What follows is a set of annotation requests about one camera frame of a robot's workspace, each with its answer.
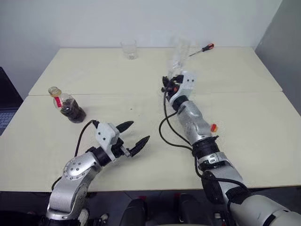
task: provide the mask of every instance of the white wall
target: white wall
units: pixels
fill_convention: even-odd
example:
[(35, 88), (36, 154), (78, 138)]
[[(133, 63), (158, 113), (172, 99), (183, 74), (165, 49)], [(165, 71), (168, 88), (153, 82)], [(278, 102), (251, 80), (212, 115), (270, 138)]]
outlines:
[(282, 0), (0, 0), (0, 66), (22, 97), (60, 47), (256, 47)]

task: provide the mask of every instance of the clear plastic cup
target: clear plastic cup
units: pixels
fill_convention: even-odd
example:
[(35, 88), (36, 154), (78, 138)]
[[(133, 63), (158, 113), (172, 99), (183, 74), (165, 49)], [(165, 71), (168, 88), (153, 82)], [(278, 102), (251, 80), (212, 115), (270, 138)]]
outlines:
[(124, 56), (129, 60), (134, 60), (138, 57), (137, 43), (134, 39), (123, 40), (121, 43)]

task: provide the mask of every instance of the bottle cap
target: bottle cap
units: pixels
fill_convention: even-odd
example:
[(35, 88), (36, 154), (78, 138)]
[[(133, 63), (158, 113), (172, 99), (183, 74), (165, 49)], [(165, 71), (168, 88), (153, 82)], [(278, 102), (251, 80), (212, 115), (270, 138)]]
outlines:
[(61, 91), (58, 87), (53, 86), (53, 87), (50, 87), (50, 88), (48, 89), (48, 93), (49, 93), (52, 97), (57, 97), (57, 96), (59, 96), (59, 95), (62, 93), (62, 91)]

